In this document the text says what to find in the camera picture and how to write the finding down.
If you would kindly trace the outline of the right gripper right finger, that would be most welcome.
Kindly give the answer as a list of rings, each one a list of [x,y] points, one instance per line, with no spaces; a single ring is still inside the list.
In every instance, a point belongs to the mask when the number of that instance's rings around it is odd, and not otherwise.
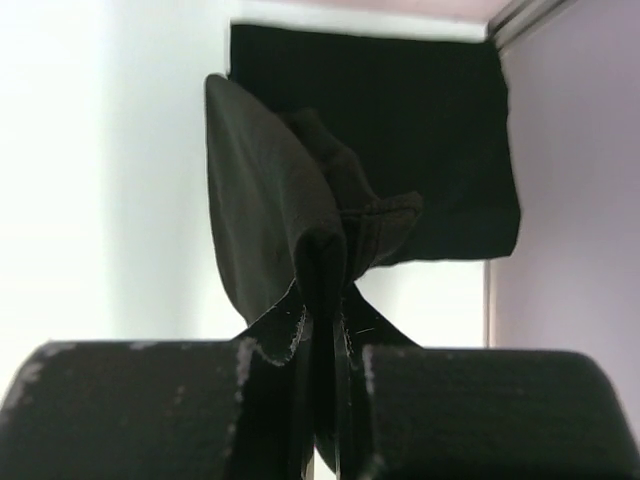
[[[335,323],[342,479],[629,479],[633,437],[573,351],[427,349],[348,289]]]

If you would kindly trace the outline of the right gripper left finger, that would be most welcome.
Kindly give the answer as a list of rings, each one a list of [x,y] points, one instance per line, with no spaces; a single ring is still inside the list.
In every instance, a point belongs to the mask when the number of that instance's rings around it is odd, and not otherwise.
[[[296,287],[226,341],[49,342],[1,408],[1,475],[306,479],[312,322]]]

